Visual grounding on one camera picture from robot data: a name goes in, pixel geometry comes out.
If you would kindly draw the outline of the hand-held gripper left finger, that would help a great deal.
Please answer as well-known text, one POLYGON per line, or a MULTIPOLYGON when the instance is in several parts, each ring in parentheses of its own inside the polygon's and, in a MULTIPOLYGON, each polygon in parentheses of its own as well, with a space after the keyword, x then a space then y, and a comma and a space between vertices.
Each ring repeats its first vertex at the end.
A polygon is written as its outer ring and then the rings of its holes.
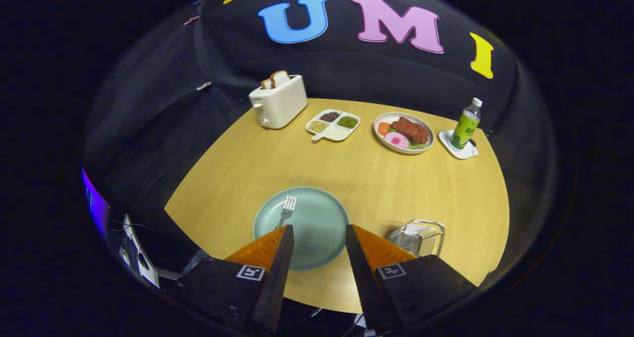
POLYGON ((220 335, 275 335, 294 241, 284 225, 228 258, 205 258, 177 279, 173 297, 220 335))

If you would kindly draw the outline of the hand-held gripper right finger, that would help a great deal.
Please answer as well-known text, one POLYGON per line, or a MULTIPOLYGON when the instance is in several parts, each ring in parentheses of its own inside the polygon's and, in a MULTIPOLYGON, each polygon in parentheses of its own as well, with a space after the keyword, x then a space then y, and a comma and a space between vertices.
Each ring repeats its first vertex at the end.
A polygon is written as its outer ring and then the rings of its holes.
POLYGON ((367 229, 346 227, 346 249, 367 327, 419 335, 476 292, 439 256, 416 257, 367 229))

